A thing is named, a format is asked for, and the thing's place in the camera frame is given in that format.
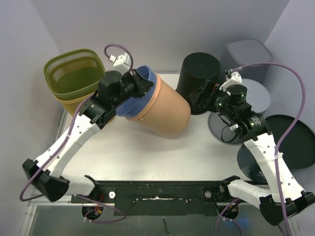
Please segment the black ribbed round bin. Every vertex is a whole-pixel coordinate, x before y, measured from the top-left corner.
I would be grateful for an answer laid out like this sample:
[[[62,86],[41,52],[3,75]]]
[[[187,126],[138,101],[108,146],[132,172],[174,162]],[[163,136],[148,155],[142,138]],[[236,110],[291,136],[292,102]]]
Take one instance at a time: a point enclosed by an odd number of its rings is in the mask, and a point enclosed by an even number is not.
[[[194,106],[189,95],[199,89],[206,80],[218,82],[220,70],[220,62],[211,54],[195,52],[185,57],[176,92],[189,103],[192,115],[200,115],[206,111]]]

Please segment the tan round bin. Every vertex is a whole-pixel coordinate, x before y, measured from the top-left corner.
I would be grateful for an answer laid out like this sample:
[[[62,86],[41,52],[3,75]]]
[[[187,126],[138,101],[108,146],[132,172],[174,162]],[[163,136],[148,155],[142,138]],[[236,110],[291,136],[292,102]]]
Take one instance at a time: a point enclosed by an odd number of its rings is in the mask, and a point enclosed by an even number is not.
[[[149,103],[139,114],[128,120],[137,122],[160,136],[175,138],[188,125],[190,106],[159,75],[156,75],[156,79],[156,89]]]

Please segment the light grey round bin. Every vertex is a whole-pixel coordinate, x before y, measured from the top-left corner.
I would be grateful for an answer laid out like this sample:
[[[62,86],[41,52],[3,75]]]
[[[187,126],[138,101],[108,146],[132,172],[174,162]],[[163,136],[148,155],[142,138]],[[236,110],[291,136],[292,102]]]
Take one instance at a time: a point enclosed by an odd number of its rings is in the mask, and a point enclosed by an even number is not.
[[[208,127],[220,142],[240,144],[269,133],[264,113],[271,104],[269,91],[260,83],[244,79],[219,91],[209,106]]]

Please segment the grey mesh square basket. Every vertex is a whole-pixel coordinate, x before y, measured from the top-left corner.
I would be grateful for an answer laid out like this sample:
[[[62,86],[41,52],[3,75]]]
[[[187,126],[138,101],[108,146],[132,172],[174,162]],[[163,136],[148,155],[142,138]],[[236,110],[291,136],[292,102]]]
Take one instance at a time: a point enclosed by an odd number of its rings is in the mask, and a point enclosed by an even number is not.
[[[226,70],[259,62],[272,61],[273,55],[269,49],[257,39],[247,38],[228,42],[220,59],[220,80],[222,82],[225,81]],[[262,83],[268,69],[268,65],[262,65],[245,68],[239,73],[243,79],[252,79]]]

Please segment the tan mesh square basket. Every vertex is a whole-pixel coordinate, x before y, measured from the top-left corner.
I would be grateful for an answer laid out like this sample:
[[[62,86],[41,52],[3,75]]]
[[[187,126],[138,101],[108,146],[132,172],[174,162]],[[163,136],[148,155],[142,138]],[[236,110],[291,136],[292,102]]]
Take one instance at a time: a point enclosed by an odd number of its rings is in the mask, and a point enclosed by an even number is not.
[[[93,93],[72,100],[60,100],[56,96],[54,97],[63,105],[66,111],[73,116],[80,103],[92,95]]]

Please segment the dark navy round bin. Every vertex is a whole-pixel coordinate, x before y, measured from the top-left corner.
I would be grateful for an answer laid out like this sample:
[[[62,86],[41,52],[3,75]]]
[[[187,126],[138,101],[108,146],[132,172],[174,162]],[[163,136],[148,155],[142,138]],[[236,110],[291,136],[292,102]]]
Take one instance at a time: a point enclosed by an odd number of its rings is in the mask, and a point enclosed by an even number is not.
[[[266,118],[274,135],[275,143],[291,125],[294,118],[287,115],[272,115]],[[315,133],[298,120],[280,145],[280,152],[290,170],[304,169],[315,163]],[[242,173],[257,184],[267,181],[251,152],[242,145],[237,153],[237,163]]]

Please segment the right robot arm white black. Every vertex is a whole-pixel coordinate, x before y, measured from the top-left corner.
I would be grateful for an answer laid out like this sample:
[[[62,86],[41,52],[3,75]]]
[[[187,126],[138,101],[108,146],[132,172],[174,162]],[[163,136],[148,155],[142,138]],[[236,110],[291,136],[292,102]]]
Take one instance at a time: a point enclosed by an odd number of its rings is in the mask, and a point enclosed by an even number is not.
[[[258,208],[264,219],[276,226],[314,204],[315,196],[306,192],[294,179],[276,150],[274,136],[265,118],[247,103],[247,88],[232,84],[225,88],[206,80],[189,95],[192,104],[226,117],[231,129],[251,152],[269,189],[262,189],[233,176],[222,181],[220,197],[225,201],[238,198]]]

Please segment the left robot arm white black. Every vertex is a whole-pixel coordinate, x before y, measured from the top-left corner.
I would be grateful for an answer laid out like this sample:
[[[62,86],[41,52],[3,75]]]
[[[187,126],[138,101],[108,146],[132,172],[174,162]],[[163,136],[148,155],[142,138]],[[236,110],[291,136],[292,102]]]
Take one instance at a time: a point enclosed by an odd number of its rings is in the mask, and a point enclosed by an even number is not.
[[[35,160],[27,159],[22,168],[42,197],[55,202],[65,195],[83,195],[89,202],[100,197],[97,183],[89,176],[67,176],[63,171],[78,150],[116,116],[116,109],[130,98],[142,98],[153,91],[156,77],[132,69],[125,74],[107,71],[98,89],[77,108],[70,127]]]

